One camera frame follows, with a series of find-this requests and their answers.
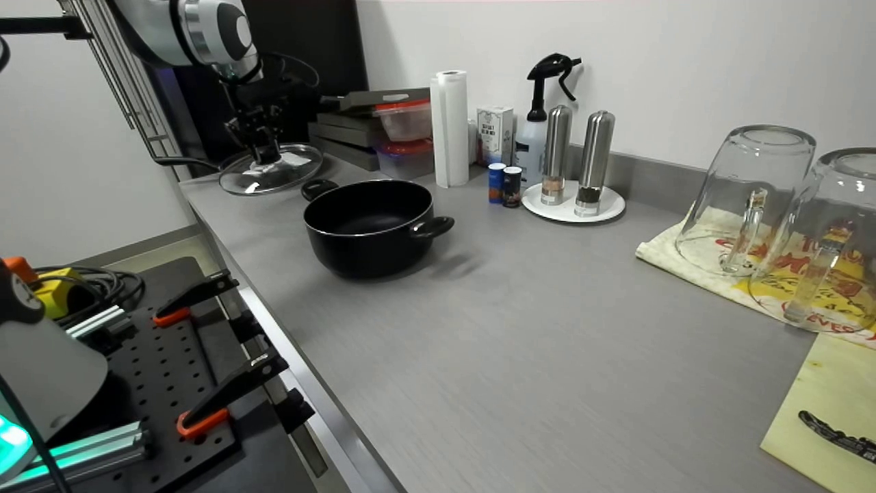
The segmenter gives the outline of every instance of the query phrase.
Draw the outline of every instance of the glass cup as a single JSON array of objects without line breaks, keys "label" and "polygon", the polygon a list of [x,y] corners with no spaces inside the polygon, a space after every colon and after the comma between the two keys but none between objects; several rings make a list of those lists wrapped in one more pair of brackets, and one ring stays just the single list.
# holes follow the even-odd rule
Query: glass cup
[{"label": "glass cup", "polygon": [[876,148],[819,160],[748,282],[787,323],[856,335],[876,320]]},{"label": "glass cup", "polygon": [[798,130],[733,130],[689,205],[675,252],[708,274],[748,276],[767,256],[813,155],[815,141]]}]

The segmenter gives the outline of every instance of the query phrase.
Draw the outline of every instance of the spray bottle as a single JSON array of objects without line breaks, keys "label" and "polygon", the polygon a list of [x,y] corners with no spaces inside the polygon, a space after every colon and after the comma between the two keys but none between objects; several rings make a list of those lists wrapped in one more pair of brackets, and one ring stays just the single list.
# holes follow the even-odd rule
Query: spray bottle
[{"label": "spray bottle", "polygon": [[518,135],[518,155],[515,155],[518,167],[522,167],[525,187],[541,185],[545,178],[545,138],[548,138],[545,81],[558,76],[558,89],[567,93],[570,101],[575,101],[571,92],[567,89],[567,76],[571,74],[575,66],[581,66],[581,59],[567,59],[560,53],[553,53],[527,71],[527,81],[534,82],[534,93],[531,93],[531,109]]}]

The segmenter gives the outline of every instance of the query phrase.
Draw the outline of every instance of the kitchen counter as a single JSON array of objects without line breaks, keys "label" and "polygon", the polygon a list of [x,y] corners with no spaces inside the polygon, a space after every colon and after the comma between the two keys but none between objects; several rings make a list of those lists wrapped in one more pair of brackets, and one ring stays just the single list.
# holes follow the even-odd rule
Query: kitchen counter
[{"label": "kitchen counter", "polygon": [[813,338],[634,261],[698,174],[615,160],[630,208],[597,228],[481,181],[433,190],[456,226],[389,282],[314,261],[302,193],[182,196],[408,491],[815,491],[757,449]]}]

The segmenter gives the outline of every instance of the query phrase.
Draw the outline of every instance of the pot handle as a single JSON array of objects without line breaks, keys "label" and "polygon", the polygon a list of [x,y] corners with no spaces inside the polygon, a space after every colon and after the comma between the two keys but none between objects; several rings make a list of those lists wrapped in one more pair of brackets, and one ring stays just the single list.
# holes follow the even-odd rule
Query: pot handle
[{"label": "pot handle", "polygon": [[415,226],[410,228],[410,238],[415,238],[415,242],[433,242],[433,238],[448,233],[451,228],[453,228],[453,219],[451,219],[451,216],[433,216],[433,219],[427,219],[427,222],[415,222]]},{"label": "pot handle", "polygon": [[302,196],[304,196],[304,200],[307,200],[307,204],[311,204],[311,200],[318,200],[318,197],[328,196],[330,190],[336,190],[336,185],[333,185],[333,181],[326,181],[326,178],[308,178],[308,181],[304,181]]}]

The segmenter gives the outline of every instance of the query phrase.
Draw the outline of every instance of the cutting board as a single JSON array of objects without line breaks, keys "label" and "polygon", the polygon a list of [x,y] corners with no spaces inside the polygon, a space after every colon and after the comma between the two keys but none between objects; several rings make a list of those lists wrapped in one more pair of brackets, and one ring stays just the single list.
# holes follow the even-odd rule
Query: cutting board
[{"label": "cutting board", "polygon": [[826,491],[872,493],[876,463],[807,431],[796,419],[798,412],[811,412],[849,435],[876,441],[876,352],[822,335],[761,443]]}]

